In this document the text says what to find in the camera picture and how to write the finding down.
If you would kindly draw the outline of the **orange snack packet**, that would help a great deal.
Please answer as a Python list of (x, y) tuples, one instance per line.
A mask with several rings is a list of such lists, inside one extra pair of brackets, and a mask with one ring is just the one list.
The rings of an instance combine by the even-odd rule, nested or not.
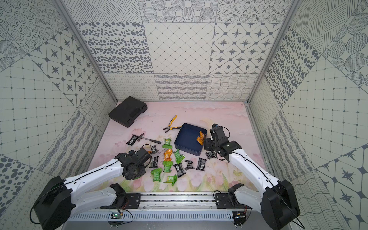
[(196, 140), (197, 140), (197, 142), (200, 144), (200, 145), (204, 145), (204, 139), (205, 139), (205, 134), (202, 132), (202, 131), (200, 131), (199, 132), (199, 137), (197, 137), (196, 138)]
[(164, 161), (165, 162), (171, 162), (172, 161), (172, 158), (171, 158), (171, 155), (173, 154), (173, 151), (172, 149), (167, 149), (164, 153)]

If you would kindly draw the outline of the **green snack packet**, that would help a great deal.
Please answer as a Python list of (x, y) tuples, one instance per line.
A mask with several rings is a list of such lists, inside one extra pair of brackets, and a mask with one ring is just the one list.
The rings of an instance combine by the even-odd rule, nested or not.
[(166, 181), (164, 181), (164, 183), (171, 184), (171, 186), (174, 186), (175, 183), (177, 182), (177, 180), (178, 180), (178, 175), (177, 174), (169, 175), (169, 176), (167, 176)]
[(180, 153), (179, 149), (177, 149), (173, 154), (175, 156), (175, 162), (177, 164), (180, 164), (185, 159), (185, 156)]
[(153, 176), (153, 182), (161, 182), (161, 173), (163, 172), (162, 168), (157, 168), (151, 171), (151, 175)]
[(165, 139), (164, 140), (164, 144), (162, 145), (162, 148), (164, 149), (172, 149), (172, 145), (171, 145), (171, 139)]
[(165, 173), (170, 173), (172, 170), (171, 170), (171, 167), (173, 166), (173, 162), (172, 161), (164, 161), (163, 162), (163, 171)]

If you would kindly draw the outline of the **tiny black cookie packet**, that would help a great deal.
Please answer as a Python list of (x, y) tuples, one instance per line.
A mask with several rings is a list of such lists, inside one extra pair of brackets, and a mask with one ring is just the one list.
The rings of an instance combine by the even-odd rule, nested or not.
[(157, 146), (156, 145), (152, 146), (151, 147), (151, 154), (155, 154), (157, 152), (158, 152)]

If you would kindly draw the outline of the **small black cookie packet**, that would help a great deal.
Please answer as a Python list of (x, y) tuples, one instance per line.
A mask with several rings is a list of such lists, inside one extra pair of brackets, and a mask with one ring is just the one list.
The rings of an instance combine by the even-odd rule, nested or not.
[(193, 163), (193, 161), (186, 160), (185, 163), (186, 163), (186, 167), (185, 167), (185, 170), (186, 171), (191, 170), (191, 169), (194, 169), (194, 163)]

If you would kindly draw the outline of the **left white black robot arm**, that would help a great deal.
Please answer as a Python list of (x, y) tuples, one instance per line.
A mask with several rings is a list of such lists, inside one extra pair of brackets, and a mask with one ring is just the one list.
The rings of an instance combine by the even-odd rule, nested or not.
[(119, 153), (112, 160), (82, 174), (62, 179), (52, 178), (31, 208), (43, 230), (55, 230), (69, 218), (80, 213), (100, 208), (138, 209), (141, 194), (128, 194), (120, 184), (92, 191), (95, 187), (116, 177), (127, 181), (142, 177), (151, 160), (144, 148), (128, 153)]

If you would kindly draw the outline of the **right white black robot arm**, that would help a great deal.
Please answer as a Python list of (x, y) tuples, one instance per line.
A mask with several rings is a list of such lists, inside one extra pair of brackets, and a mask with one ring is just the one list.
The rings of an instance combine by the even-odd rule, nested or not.
[(240, 144), (229, 141), (224, 127), (213, 124), (210, 138), (204, 146), (215, 156), (235, 166), (256, 187), (256, 191), (238, 183), (228, 190), (233, 205), (249, 206), (259, 212), (273, 230), (280, 230), (291, 222), (303, 227), (298, 219), (301, 214), (293, 185), (288, 180), (280, 181), (249, 157)]

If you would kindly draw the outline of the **dark blue storage box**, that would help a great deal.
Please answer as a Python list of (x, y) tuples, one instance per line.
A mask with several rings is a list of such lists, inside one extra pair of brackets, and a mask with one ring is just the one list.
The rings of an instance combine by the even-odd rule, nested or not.
[(197, 141), (197, 138), (201, 136), (200, 133), (202, 133), (205, 138), (208, 132), (205, 128), (184, 123), (177, 134), (174, 146), (181, 151), (199, 156), (204, 148), (204, 145)]

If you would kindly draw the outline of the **right black controller box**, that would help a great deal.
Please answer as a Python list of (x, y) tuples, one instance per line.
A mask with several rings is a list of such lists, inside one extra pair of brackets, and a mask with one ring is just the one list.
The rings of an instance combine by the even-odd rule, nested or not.
[(247, 221), (246, 212), (233, 212), (232, 215), (235, 227), (243, 227), (244, 223)]

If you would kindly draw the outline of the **black plastic tool case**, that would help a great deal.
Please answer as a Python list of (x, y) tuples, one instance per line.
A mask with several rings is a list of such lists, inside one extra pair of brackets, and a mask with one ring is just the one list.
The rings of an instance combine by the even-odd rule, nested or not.
[(124, 127), (130, 127), (147, 109), (146, 103), (129, 96), (109, 113), (109, 117)]

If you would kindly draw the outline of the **white vent grille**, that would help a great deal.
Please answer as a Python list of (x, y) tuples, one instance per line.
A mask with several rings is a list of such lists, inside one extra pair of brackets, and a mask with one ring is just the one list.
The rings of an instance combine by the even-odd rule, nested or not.
[(70, 221), (200, 221), (200, 220), (215, 220), (226, 221), (233, 220), (231, 211), (131, 211), (124, 212), (121, 219), (111, 219), (113, 212), (97, 212), (90, 211), (78, 214), (71, 217)]

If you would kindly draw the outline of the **green circuit board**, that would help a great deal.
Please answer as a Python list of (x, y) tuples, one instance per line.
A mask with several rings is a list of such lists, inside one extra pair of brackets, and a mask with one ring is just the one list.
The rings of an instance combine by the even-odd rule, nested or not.
[(121, 214), (120, 213), (118, 213), (118, 212), (113, 212), (112, 214), (111, 214), (111, 219), (121, 219), (122, 218), (122, 216), (121, 216)]

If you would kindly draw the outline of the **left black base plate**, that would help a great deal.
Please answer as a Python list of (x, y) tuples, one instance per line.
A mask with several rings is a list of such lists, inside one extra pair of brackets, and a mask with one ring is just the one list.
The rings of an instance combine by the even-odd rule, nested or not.
[(118, 195), (111, 205), (101, 206), (100, 209), (138, 209), (141, 196), (140, 193)]

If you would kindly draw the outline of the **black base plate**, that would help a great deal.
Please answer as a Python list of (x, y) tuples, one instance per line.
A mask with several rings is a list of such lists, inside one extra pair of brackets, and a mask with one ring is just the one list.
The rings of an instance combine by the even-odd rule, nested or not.
[(140, 193), (118, 195), (111, 205), (101, 206), (100, 209), (138, 209), (141, 196)]
[(215, 192), (213, 194), (217, 209), (250, 209), (251, 207), (241, 204), (234, 194)]

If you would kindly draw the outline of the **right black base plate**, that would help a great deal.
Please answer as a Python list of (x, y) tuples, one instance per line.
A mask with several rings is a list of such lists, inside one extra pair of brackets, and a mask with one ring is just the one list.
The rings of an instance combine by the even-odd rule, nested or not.
[(217, 209), (250, 209), (251, 207), (241, 204), (234, 194), (215, 192), (213, 194)]

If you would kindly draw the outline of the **aluminium mounting rail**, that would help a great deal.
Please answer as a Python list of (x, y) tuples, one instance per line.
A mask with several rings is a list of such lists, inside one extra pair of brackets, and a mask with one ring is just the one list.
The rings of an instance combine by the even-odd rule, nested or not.
[[(234, 194), (235, 198), (246, 206), (263, 213), (265, 211), (279, 213), (286, 213), (291, 211), (292, 214), (298, 216), (300, 214), (300, 208), (295, 196), (295, 192), (280, 190), (279, 187), (270, 189), (268, 188), (259, 199), (258, 194), (251, 190), (245, 190), (244, 187), (240, 187), (237, 190), (229, 189), (229, 194)], [(100, 208), (101, 206), (109, 206), (113, 203), (118, 195), (127, 194), (121, 188), (115, 191), (113, 188), (107, 188), (95, 192), (85, 193), (83, 196), (76, 199), (72, 199), (69, 191), (64, 191), (59, 194), (56, 200), (53, 202), (56, 209), (67, 212), (67, 216), (71, 217), (79, 213), (89, 211), (91, 209)], [(179, 205), (183, 206), (185, 203), (208, 203), (215, 202), (215, 198), (208, 198), (205, 195), (199, 194), (186, 194), (186, 195), (164, 195), (164, 196), (152, 196), (147, 202), (150, 203), (170, 203), (169, 206)]]

